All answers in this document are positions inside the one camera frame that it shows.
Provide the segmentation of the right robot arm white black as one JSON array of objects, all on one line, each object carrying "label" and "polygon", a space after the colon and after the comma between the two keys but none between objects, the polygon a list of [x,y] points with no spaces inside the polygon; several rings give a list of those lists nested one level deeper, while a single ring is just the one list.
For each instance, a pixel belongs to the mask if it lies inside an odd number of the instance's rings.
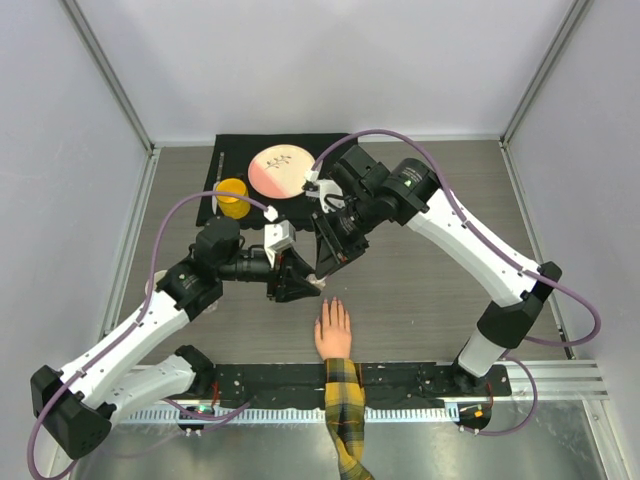
[{"label": "right robot arm white black", "polygon": [[406,226],[430,240],[471,274],[491,298],[476,329],[455,360],[451,380],[457,391],[472,395],[488,381],[492,364],[527,336],[552,292],[561,269],[521,256],[457,199],[424,162],[402,160],[394,169],[351,147],[320,178],[305,174],[305,190],[316,192],[320,211],[312,216],[316,235],[315,275],[325,279],[361,257],[367,234],[385,221]]}]

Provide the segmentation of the glitter nail polish bottle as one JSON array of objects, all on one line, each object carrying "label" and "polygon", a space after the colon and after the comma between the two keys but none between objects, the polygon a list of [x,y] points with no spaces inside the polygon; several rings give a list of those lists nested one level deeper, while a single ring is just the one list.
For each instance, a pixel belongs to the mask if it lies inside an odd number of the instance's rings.
[{"label": "glitter nail polish bottle", "polygon": [[307,276],[307,281],[320,291],[322,291],[326,287],[326,279],[317,278],[315,274],[309,274]]}]

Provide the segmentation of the yellow plaid sleeve forearm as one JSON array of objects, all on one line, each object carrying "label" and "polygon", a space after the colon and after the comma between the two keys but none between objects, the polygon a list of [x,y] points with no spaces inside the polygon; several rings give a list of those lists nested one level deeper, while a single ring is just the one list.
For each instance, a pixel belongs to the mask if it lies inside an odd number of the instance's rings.
[{"label": "yellow plaid sleeve forearm", "polygon": [[350,359],[325,360],[325,424],[334,444],[341,479],[373,479],[363,465],[365,390]]}]

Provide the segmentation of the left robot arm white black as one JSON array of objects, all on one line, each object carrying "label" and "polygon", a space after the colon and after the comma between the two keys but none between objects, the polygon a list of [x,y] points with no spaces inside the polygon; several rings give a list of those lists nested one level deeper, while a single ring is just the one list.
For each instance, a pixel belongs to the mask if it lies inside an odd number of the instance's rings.
[{"label": "left robot arm white black", "polygon": [[294,243],[288,221],[266,225],[263,245],[245,247],[236,220],[212,218],[188,255],[154,281],[143,304],[109,336],[61,369],[43,366],[33,374],[35,416],[68,457],[78,460],[148,404],[175,395],[205,397],[215,367],[191,345],[141,372],[132,369],[219,300],[226,281],[263,283],[268,299],[277,303],[319,295],[324,277],[297,254]]}]

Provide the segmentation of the mannequin hand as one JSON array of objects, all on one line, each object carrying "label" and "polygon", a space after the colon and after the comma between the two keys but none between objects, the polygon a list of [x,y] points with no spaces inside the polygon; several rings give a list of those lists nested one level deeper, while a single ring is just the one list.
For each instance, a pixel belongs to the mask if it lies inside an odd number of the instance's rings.
[{"label": "mannequin hand", "polygon": [[334,297],[322,304],[321,315],[314,324],[314,340],[322,360],[351,357],[351,319],[343,302]]}]

